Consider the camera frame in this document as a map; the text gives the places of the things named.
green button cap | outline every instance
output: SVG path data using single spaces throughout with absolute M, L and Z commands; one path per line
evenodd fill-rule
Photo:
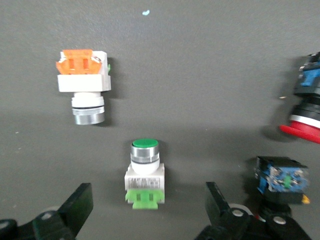
M 152 138 L 142 138 L 135 140 L 132 145 L 136 148 L 152 148 L 158 145 L 158 141 Z

gray surface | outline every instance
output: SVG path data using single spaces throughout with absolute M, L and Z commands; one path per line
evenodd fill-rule
M 209 223 L 205 181 L 253 209 L 249 159 L 288 156 L 310 167 L 312 202 L 292 208 L 317 239 L 319 145 L 274 128 L 298 101 L 301 56 L 320 50 L 318 6 L 1 1 L 0 217 L 25 223 L 91 182 L 95 207 L 78 240 L 192 240 Z M 106 51 L 112 67 L 106 122 L 98 126 L 75 125 L 71 94 L 58 92 L 60 50 L 81 48 Z M 161 141 L 166 203 L 157 211 L 134 211 L 124 201 L 130 142 L 142 137 Z

light blue speck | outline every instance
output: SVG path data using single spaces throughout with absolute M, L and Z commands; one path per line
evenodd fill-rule
M 148 15 L 149 15 L 149 13 L 150 13 L 150 10 L 143 11 L 143 12 L 142 12 L 142 15 L 143 15 L 143 16 L 148 16 Z

orange tab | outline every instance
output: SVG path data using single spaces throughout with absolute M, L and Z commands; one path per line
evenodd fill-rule
M 61 74 L 98 74 L 101 68 L 100 60 L 92 59 L 91 49 L 63 50 L 65 60 L 56 62 L 56 68 Z

screw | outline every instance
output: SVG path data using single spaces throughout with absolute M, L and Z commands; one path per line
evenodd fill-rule
M 280 216 L 275 216 L 273 218 L 273 221 L 275 221 L 277 224 L 285 225 L 287 222 Z
M 232 214 L 235 215 L 236 217 L 242 217 L 244 215 L 244 213 L 238 209 L 233 210 Z
M 9 222 L 8 222 L 8 221 L 5 221 L 5 222 L 0 223 L 0 230 L 1 230 L 1 229 L 5 229 L 6 227 L 8 227 L 8 225 L 9 225 Z
M 46 212 L 45 214 L 42 215 L 41 219 L 42 220 L 47 220 L 52 217 L 52 214 L 50 212 Z

